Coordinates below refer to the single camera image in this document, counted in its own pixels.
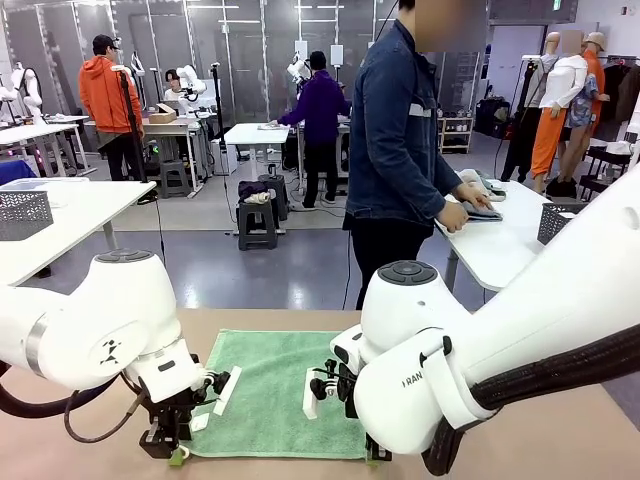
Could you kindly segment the person's right hand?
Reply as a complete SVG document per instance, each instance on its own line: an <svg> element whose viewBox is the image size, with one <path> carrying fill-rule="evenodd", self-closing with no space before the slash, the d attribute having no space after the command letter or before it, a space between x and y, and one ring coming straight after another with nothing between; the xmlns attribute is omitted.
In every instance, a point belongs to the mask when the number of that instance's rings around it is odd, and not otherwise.
<svg viewBox="0 0 640 480"><path fill-rule="evenodd" d="M460 203L446 201L436 219L449 233L455 233L467 223L468 214Z"/></svg>

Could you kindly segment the person's left hand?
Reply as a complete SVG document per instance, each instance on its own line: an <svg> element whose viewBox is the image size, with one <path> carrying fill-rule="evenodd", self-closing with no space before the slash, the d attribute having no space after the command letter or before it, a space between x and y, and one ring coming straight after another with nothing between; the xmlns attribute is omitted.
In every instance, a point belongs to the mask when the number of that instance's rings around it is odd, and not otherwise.
<svg viewBox="0 0 640 480"><path fill-rule="evenodd" d="M454 197L459 202L469 202L476 209L493 209L489 198L481 190L468 183L459 184L454 191Z"/></svg>

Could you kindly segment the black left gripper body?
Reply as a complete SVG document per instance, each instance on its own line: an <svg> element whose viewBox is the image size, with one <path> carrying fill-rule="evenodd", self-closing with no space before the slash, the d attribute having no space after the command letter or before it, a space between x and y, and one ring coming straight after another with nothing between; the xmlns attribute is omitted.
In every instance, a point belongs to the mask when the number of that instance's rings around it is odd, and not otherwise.
<svg viewBox="0 0 640 480"><path fill-rule="evenodd" d="M190 388L159 402L147 400L149 437L190 441L192 411L199 404L200 392Z"/></svg>

